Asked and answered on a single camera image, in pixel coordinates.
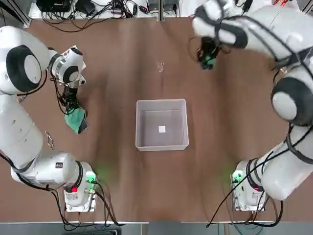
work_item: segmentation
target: wooden table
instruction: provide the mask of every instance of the wooden table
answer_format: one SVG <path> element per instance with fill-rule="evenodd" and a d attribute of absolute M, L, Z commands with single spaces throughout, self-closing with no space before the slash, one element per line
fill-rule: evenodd
<path fill-rule="evenodd" d="M 69 23 L 63 27 L 72 29 Z M 222 188 L 229 191 L 236 163 L 262 156 L 284 138 L 287 124 L 270 105 L 270 61 L 232 50 L 220 53 L 213 71 L 202 71 L 188 53 L 189 19 L 112 20 L 79 33 L 33 21 L 29 32 L 59 52 L 75 44 L 84 54 L 87 83 L 79 100 L 88 111 L 86 132 L 76 135 L 67 127 L 50 81 L 24 106 L 42 133 L 49 131 L 57 150 L 90 163 L 100 182 L 107 183 L 119 221 L 207 221 L 224 197 Z M 190 48 L 194 56 L 197 40 Z M 137 100 L 175 98 L 187 101 L 189 146 L 139 152 Z M 2 160 L 0 176 L 1 222 L 60 221 L 52 195 L 15 182 Z M 312 221 L 312 182 L 310 176 L 287 199 L 284 221 Z M 67 217 L 78 219 L 76 213 Z M 82 218 L 103 221 L 102 204 Z M 247 218 L 247 213 L 235 214 L 236 220 Z M 275 220 L 271 205 L 258 220 Z M 230 221 L 226 205 L 215 221 Z"/>

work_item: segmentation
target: green light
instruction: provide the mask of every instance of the green light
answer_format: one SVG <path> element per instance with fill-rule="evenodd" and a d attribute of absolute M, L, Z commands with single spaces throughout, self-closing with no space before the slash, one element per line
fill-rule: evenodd
<path fill-rule="evenodd" d="M 233 173 L 233 179 L 235 181 L 235 183 L 241 181 L 241 177 L 243 175 L 243 172 L 241 170 L 236 170 L 234 173 Z"/>
<path fill-rule="evenodd" d="M 96 180 L 96 174 L 93 173 L 92 171 L 87 171 L 86 172 L 86 181 L 87 182 L 93 182 Z"/>

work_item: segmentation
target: clear plastic box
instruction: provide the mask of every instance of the clear plastic box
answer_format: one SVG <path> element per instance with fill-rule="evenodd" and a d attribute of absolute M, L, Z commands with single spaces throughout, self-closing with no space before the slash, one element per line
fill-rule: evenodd
<path fill-rule="evenodd" d="M 137 101 L 135 143 L 140 151 L 184 150 L 189 144 L 186 100 Z"/>

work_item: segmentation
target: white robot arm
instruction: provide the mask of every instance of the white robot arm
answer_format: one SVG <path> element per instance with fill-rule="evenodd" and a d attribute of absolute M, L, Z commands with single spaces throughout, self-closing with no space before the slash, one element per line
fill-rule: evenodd
<path fill-rule="evenodd" d="M 217 44 L 256 50 L 290 68 L 270 96 L 276 113 L 293 125 L 286 140 L 261 158 L 240 162 L 232 175 L 233 186 L 240 184 L 236 210 L 256 211 L 264 191 L 285 200 L 313 171 L 313 18 L 280 6 L 241 14 L 232 0 L 209 0 L 196 10 L 193 28 Z"/>
<path fill-rule="evenodd" d="M 67 57 L 47 48 L 31 34 L 5 26 L 0 28 L 0 150 L 11 161 L 11 175 L 31 184 L 64 187 L 67 209 L 90 211 L 95 174 L 89 164 L 78 162 L 69 153 L 44 151 L 43 136 L 16 94 L 27 94 L 39 86 L 46 69 L 76 90 L 83 67 L 83 55 L 76 49 Z"/>

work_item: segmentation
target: green towel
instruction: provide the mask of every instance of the green towel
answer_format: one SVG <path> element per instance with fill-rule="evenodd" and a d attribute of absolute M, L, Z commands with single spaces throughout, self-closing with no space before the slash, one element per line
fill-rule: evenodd
<path fill-rule="evenodd" d="M 80 126 L 85 118 L 86 111 L 79 107 L 74 110 L 74 112 L 69 111 L 69 115 L 65 115 L 65 121 L 67 125 L 73 129 L 76 134 L 80 134 Z"/>

